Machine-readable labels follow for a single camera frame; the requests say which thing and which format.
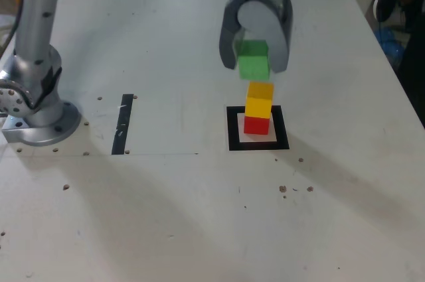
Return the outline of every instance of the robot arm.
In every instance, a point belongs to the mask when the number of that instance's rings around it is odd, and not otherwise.
[[[50,45],[57,0],[23,0],[15,49],[0,72],[0,109],[9,114],[3,134],[10,143],[57,143],[78,127],[80,114],[57,87],[59,53]]]
[[[291,0],[229,0],[224,9],[219,50],[227,68],[235,69],[240,37],[247,30],[268,45],[274,72],[286,70],[292,31]]]

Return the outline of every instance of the yellow cube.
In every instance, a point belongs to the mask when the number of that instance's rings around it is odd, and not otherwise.
[[[272,112],[273,84],[250,82],[246,95],[245,115],[270,118]]]

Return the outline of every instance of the blue object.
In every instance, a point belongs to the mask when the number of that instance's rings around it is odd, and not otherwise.
[[[404,47],[395,39],[394,33],[389,28],[381,28],[375,31],[382,51],[393,68],[398,68],[403,59]]]

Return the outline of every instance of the block tower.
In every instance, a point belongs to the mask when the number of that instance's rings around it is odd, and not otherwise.
[[[273,84],[270,77],[268,47],[264,41],[244,41],[238,54],[240,78],[250,80],[246,95],[244,133],[267,135],[272,112]]]

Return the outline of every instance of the red cube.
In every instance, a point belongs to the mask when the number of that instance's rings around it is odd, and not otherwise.
[[[268,127],[270,126],[270,118],[258,118],[245,116],[244,119],[244,133],[267,135]]]

